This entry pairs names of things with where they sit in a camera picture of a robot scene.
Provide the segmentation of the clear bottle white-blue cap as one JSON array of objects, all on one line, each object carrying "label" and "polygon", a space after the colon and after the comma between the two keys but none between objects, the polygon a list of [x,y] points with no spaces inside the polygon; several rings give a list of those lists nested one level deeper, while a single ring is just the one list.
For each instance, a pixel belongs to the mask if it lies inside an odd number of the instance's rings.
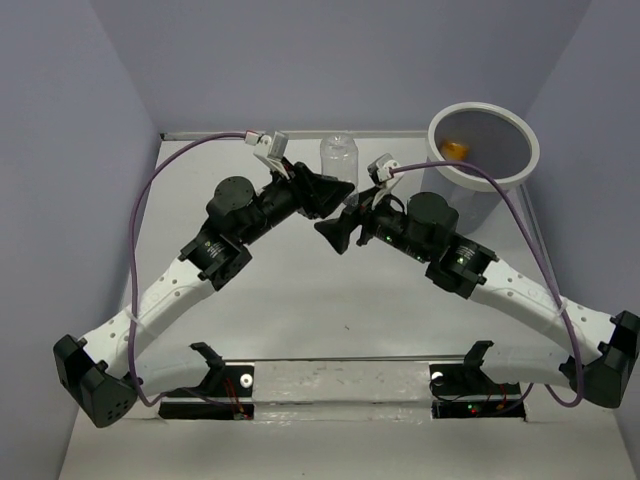
[{"label": "clear bottle white-blue cap", "polygon": [[346,206],[357,203],[359,184],[359,150],[352,136],[334,133],[320,143],[321,173],[351,183],[354,190],[344,200]]}]

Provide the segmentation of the orange blue label bottle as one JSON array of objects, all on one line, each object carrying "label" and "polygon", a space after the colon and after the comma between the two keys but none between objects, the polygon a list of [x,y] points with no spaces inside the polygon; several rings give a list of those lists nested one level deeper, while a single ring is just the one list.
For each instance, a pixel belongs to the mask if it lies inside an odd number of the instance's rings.
[{"label": "orange blue label bottle", "polygon": [[454,141],[443,141],[439,151],[448,162],[464,162],[469,154],[469,146]]}]

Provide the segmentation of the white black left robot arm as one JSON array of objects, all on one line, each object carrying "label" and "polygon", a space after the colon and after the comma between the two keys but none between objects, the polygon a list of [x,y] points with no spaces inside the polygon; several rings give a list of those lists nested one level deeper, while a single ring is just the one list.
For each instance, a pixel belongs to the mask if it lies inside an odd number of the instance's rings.
[{"label": "white black left robot arm", "polygon": [[251,260],[248,245],[295,213],[311,220],[328,217],[354,189],[301,162],[285,163],[261,190],[241,176],[221,181],[198,234],[138,302],[81,337],[66,334],[54,344],[61,385],[98,428],[119,421],[134,406],[136,382],[147,395],[183,387],[201,395],[215,392],[225,364],[203,342],[163,366],[131,368],[129,363],[190,308],[229,283]]}]

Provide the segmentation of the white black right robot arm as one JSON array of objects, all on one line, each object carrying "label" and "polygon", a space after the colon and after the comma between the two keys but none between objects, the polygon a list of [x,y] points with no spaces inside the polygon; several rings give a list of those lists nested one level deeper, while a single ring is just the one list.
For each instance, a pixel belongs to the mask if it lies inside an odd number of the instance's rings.
[{"label": "white black right robot arm", "polygon": [[569,388],[584,400],[617,408],[639,356],[639,318],[589,309],[550,292],[519,273],[493,251],[456,231],[458,213],[434,193],[412,196],[402,211],[390,201],[364,201],[314,228],[342,254],[354,230],[358,245],[377,238],[427,264],[426,276],[440,289],[491,307],[551,341],[542,349],[507,347],[479,340],[458,364],[436,380],[446,399],[489,386],[538,383]]}]

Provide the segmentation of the white round bin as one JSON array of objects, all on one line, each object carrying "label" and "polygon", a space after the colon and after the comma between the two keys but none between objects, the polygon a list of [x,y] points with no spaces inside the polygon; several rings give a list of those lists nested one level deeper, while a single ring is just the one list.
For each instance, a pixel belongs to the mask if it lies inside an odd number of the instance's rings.
[{"label": "white round bin", "polygon": [[[475,168],[508,193],[528,179],[540,159],[539,141],[532,128],[515,113],[497,105],[450,105],[433,117],[427,130],[427,161],[446,165],[425,169],[421,189],[441,195],[458,211],[457,231],[463,235],[479,229],[502,201]],[[439,151],[443,141],[468,145],[466,160],[446,161]]]}]

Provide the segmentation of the aluminium table edge rail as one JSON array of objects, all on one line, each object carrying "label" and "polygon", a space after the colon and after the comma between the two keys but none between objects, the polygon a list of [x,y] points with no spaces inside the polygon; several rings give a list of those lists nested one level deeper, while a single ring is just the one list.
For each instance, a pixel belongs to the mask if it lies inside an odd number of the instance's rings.
[{"label": "aluminium table edge rail", "polygon": [[[428,130],[338,130],[338,133],[346,133],[354,139],[425,139]],[[291,140],[311,140],[322,139],[330,134],[331,130],[285,130]],[[195,141],[201,137],[214,135],[215,131],[183,131],[183,132],[162,132],[160,138],[163,141]]]}]

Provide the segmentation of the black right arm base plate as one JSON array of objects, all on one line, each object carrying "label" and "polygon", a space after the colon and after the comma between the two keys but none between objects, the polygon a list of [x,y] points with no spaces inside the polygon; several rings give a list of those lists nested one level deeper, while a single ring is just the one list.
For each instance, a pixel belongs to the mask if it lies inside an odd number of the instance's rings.
[{"label": "black right arm base plate", "polygon": [[430,366],[431,414],[436,420],[526,419],[519,384],[498,384],[458,363]]}]

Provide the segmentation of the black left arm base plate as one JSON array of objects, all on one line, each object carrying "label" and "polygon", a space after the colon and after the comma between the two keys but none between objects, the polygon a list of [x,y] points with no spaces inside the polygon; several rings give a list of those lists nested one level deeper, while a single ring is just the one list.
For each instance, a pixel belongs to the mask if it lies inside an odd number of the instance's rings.
[{"label": "black left arm base plate", "polygon": [[254,419],[255,366],[228,363],[221,373],[208,374],[198,387],[174,390],[158,409],[165,420],[250,421]]}]

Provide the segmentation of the right aluminium table rail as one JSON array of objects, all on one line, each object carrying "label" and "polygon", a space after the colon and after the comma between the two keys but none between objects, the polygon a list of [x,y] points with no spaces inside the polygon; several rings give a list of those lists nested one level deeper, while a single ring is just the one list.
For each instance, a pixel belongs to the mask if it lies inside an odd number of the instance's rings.
[{"label": "right aluminium table rail", "polygon": [[517,189],[517,195],[525,216],[525,222],[530,236],[533,239],[535,246],[539,252],[539,255],[543,259],[543,263],[550,276],[550,284],[555,290],[560,291],[560,287],[557,283],[551,258],[549,256],[544,237],[540,228],[540,224],[536,215],[536,210],[533,205],[533,201],[526,185],[522,185]]}]

